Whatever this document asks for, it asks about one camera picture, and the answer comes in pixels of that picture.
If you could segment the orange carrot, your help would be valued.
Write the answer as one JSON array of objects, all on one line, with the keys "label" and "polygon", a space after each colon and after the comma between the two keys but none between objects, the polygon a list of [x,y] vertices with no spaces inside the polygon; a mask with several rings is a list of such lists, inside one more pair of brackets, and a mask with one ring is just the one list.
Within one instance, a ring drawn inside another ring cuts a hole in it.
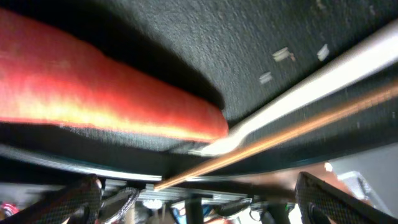
[{"label": "orange carrot", "polygon": [[213,142],[211,103],[117,62],[66,32],[1,10],[1,120]]}]

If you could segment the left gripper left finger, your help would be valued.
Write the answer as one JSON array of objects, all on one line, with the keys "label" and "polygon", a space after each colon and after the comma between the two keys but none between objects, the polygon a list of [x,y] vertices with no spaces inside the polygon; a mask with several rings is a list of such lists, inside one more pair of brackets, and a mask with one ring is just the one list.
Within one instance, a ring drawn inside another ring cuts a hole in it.
[{"label": "left gripper left finger", "polygon": [[63,223],[81,208],[80,223],[94,223],[101,206],[101,187],[97,180],[95,174],[86,175],[1,223]]}]

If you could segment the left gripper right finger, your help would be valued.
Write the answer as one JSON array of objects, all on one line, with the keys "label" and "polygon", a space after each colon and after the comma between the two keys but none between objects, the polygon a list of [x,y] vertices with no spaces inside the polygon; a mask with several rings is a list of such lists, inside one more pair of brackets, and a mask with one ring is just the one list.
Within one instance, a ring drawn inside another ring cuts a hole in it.
[{"label": "left gripper right finger", "polygon": [[304,224],[397,223],[397,219],[342,192],[308,172],[301,172],[295,186]]}]

